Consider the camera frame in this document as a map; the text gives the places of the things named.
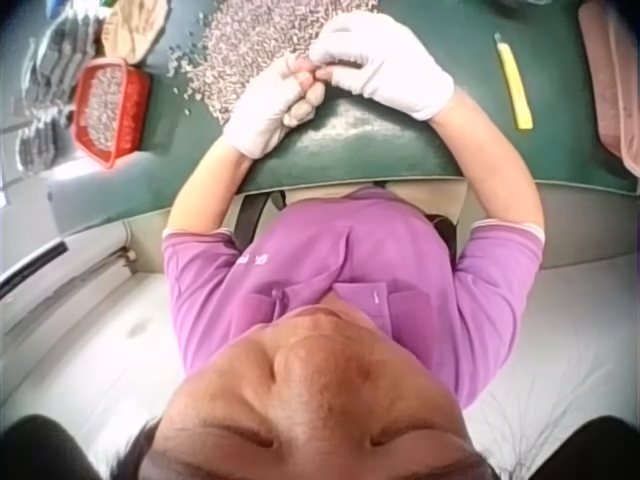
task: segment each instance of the forearm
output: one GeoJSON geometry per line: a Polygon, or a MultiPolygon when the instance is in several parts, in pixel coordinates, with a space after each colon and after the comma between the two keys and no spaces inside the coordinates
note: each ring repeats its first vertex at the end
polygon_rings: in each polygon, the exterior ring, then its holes
{"type": "Polygon", "coordinates": [[[544,229],[540,196],[527,165],[472,98],[457,91],[430,123],[453,153],[489,217],[544,229]]]}
{"type": "Polygon", "coordinates": [[[167,227],[192,233],[220,228],[250,167],[251,160],[218,139],[178,193],[167,227]]]}

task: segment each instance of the floor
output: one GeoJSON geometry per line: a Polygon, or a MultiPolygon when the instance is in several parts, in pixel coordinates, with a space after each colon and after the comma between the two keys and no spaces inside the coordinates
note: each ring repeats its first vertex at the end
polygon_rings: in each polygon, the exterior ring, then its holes
{"type": "MultiPolygon", "coordinates": [[[[637,257],[540,274],[514,355],[467,412],[476,446],[526,478],[577,426],[638,424],[637,257]]],[[[180,382],[162,275],[137,274],[52,350],[3,420],[48,414],[102,470],[180,382]]]]}

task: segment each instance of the finger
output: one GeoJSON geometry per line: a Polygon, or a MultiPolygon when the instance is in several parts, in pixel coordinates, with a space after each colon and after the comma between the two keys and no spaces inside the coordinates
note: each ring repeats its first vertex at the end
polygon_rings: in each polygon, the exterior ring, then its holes
{"type": "Polygon", "coordinates": [[[309,72],[296,73],[294,75],[294,78],[298,82],[298,85],[300,85],[300,88],[302,89],[302,93],[305,95],[309,92],[309,90],[311,90],[311,87],[315,83],[315,78],[313,77],[313,74],[309,72]]]}
{"type": "Polygon", "coordinates": [[[333,65],[320,68],[316,72],[316,79],[330,82],[334,87],[340,87],[354,94],[362,93],[362,69],[333,65]]]}
{"type": "Polygon", "coordinates": [[[298,120],[298,125],[302,125],[303,123],[307,123],[308,121],[312,120],[315,116],[316,116],[316,109],[313,108],[313,109],[311,109],[311,111],[309,112],[309,114],[307,116],[305,116],[304,118],[301,118],[300,120],[298,120]]]}
{"type": "Polygon", "coordinates": [[[309,49],[309,58],[316,65],[337,61],[367,63],[369,48],[360,36],[350,32],[320,35],[309,49]]]}
{"type": "Polygon", "coordinates": [[[324,83],[314,82],[314,84],[311,85],[311,88],[307,91],[305,98],[311,105],[318,107],[322,105],[322,102],[324,102],[325,91],[326,87],[324,86],[324,83]]]}
{"type": "Polygon", "coordinates": [[[277,87],[275,94],[278,96],[280,111],[285,113],[298,100],[300,100],[313,84],[313,76],[308,72],[301,72],[293,77],[283,80],[277,87]]]}
{"type": "Polygon", "coordinates": [[[289,111],[284,115],[282,123],[287,127],[295,128],[298,125],[311,120],[314,115],[315,107],[303,98],[289,109],[289,111]]]}
{"type": "Polygon", "coordinates": [[[282,57],[273,61],[271,65],[263,72],[263,75],[277,75],[280,78],[290,77],[293,73],[293,65],[297,56],[292,53],[285,53],[282,57]]]}
{"type": "Polygon", "coordinates": [[[295,59],[293,64],[291,65],[291,71],[293,73],[299,72],[309,72],[313,73],[318,66],[311,61],[311,59],[306,55],[301,55],[295,59]]]}

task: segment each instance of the red basket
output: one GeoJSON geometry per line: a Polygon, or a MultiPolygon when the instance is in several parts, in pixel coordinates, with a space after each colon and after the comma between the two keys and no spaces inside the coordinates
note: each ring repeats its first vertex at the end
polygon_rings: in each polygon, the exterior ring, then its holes
{"type": "Polygon", "coordinates": [[[116,160],[135,152],[142,138],[150,88],[150,76],[129,66],[120,58],[100,58],[90,62],[82,72],[76,92],[76,114],[73,119],[73,138],[76,144],[105,168],[113,167],[116,160]],[[100,69],[113,66],[120,66],[124,70],[124,88],[118,107],[113,148],[106,151],[94,145],[82,119],[89,101],[91,80],[100,69]]]}

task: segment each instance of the green table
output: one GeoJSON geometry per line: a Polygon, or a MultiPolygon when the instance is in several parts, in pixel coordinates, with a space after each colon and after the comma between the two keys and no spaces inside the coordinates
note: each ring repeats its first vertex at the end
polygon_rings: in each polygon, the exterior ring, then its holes
{"type": "MultiPolygon", "coordinates": [[[[206,106],[175,95],[184,78],[165,76],[167,49],[187,44],[210,0],[174,6],[166,33],[147,60],[154,74],[141,152],[112,171],[51,176],[62,234],[167,208],[220,135],[206,106]],[[191,111],[190,116],[183,112],[191,111]]],[[[411,27],[458,85],[473,95],[522,152],[540,182],[635,194],[637,181],[599,143],[591,81],[577,22],[579,0],[556,0],[511,15],[489,0],[387,0],[381,11],[411,27]],[[518,60],[535,129],[515,128],[493,35],[518,60]]],[[[310,124],[256,164],[243,192],[360,180],[458,177],[437,136],[423,124],[362,98],[331,90],[310,124]]]]}

